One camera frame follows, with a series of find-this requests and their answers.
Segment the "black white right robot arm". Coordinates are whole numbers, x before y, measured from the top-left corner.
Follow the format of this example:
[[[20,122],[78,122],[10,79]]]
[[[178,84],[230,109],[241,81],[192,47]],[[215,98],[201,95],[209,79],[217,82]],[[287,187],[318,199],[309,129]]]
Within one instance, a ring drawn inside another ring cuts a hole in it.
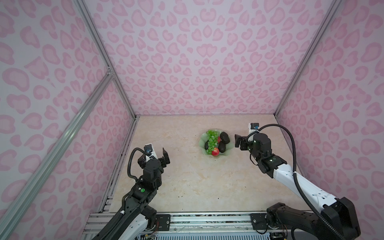
[[[235,146],[248,151],[263,174],[280,182],[300,197],[310,211],[297,210],[277,203],[267,208],[266,224],[271,229],[283,225],[302,230],[319,240],[354,240],[361,235],[354,204],[325,192],[272,151],[266,134],[253,132],[248,137],[235,135]]]

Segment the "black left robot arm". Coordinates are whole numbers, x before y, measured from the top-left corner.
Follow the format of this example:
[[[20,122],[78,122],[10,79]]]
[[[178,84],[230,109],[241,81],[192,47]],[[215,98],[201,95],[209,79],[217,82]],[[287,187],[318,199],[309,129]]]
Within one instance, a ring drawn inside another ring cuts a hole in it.
[[[138,164],[143,170],[140,177],[131,173],[136,152],[142,154],[138,159]],[[119,211],[93,239],[133,240],[144,230],[156,228],[157,211],[150,207],[149,203],[162,185],[162,174],[169,164],[170,157],[166,150],[163,150],[163,156],[158,158],[151,144],[145,145],[143,149],[134,148],[128,160],[127,175],[135,184],[122,197]]]

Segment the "green grape bunch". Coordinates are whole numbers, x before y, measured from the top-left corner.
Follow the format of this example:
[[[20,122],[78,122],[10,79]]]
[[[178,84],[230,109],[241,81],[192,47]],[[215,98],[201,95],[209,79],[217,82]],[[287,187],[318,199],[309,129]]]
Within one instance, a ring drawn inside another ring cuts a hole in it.
[[[218,137],[220,136],[219,132],[216,130],[208,130],[206,132],[207,134],[207,141],[209,141],[209,149],[206,150],[207,154],[212,155],[212,150],[214,148],[218,147]]]

